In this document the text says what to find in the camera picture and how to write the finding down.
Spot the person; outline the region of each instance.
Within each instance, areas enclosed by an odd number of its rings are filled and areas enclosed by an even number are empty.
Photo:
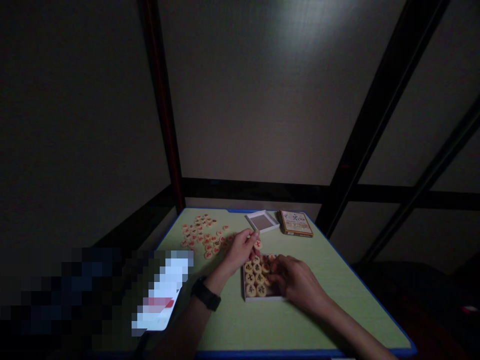
[[[220,296],[227,280],[249,259],[260,255],[253,245],[259,233],[251,229],[239,232],[218,267],[205,279],[204,285]],[[391,360],[396,357],[343,311],[322,289],[310,268],[292,256],[279,255],[268,278],[278,284],[283,296],[309,314],[314,321],[324,322],[337,331],[360,359]],[[150,352],[153,359],[193,359],[200,338],[212,314],[196,296],[166,330],[165,336]]]

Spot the forearm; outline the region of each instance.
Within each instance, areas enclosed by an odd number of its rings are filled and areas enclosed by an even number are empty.
[[[229,277],[230,273],[220,264],[203,284],[212,293],[220,296]],[[186,308],[150,353],[148,360],[193,359],[211,314],[212,311],[208,310],[203,302],[192,296]]]
[[[316,315],[351,345],[355,353],[363,360],[397,359],[385,346],[375,339],[333,300],[316,311]]]

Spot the blue table edge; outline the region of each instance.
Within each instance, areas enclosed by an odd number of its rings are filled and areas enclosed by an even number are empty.
[[[260,210],[245,210],[245,209],[224,209],[218,207],[185,207],[180,214],[176,217],[175,221],[170,225],[168,231],[163,235],[160,242],[158,243],[158,247],[168,235],[174,224],[177,222],[177,219],[182,215],[185,209],[212,209],[212,210],[227,210],[229,213],[241,213],[241,214],[250,214],[255,213]],[[355,270],[350,266],[350,264],[344,259],[341,253],[337,250],[337,248],[330,242],[330,239],[325,236],[322,230],[319,229],[317,224],[308,216],[308,214],[304,211],[296,211],[298,213],[303,213],[305,216],[310,220],[310,222],[318,229],[320,234],[328,241],[330,246],[336,251],[336,253],[340,256],[345,264],[350,268],[350,270],[355,274],[355,276],[360,280],[364,287],[368,290],[371,296],[376,300],[377,303],[380,304],[383,311],[387,313],[393,323],[400,329],[403,335],[408,339],[410,342],[410,348],[389,348],[390,352],[400,358],[411,357],[418,354],[417,347],[415,346],[414,342],[407,333],[402,329],[402,327],[397,323],[397,321],[390,315],[387,309],[383,306],[383,304],[377,299],[373,292],[370,291],[369,287],[364,283],[364,281],[358,276]],[[222,359],[222,358],[236,358],[236,359],[250,359],[250,358],[303,358],[303,359],[314,359],[318,357],[322,358],[341,358],[347,357],[342,351],[339,349],[325,349],[325,350],[208,350],[208,351],[197,351],[196,358],[197,359]]]

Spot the green tabletop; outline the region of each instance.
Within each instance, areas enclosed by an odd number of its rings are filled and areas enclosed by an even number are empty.
[[[186,208],[178,216],[158,246],[158,250],[187,249],[180,245],[184,238],[182,225],[193,224],[195,217],[200,214],[209,214],[211,218],[218,220],[218,225],[208,228],[206,233],[213,234],[224,225],[230,226],[231,232],[250,228],[244,212]],[[327,294],[385,347],[399,356],[414,354],[415,346],[411,344],[409,338],[315,224],[311,220],[309,223],[314,233],[312,238],[284,235],[280,229],[262,233],[260,235],[263,243],[262,253],[291,255],[303,260]],[[204,254],[204,247],[198,243],[195,248],[194,266],[190,270],[192,274],[184,284],[186,291],[178,298],[172,320],[188,303],[193,282],[199,276],[209,274],[223,258],[223,255],[219,254],[214,259],[206,260]],[[298,353],[301,355],[309,354],[308,351],[317,351],[311,352],[317,356],[340,354],[338,346],[341,346],[341,341],[335,334],[317,325],[291,303],[287,301],[245,303],[242,298],[240,270],[226,283],[221,298],[221,304],[210,317],[201,338],[198,347],[200,352],[281,350],[305,351]]]

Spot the watch strap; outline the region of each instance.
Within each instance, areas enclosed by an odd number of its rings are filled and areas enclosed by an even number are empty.
[[[202,276],[195,282],[191,289],[191,295],[195,295],[202,303],[205,304],[207,309],[215,311],[219,307],[222,298],[211,292],[204,285],[206,278],[206,276]]]

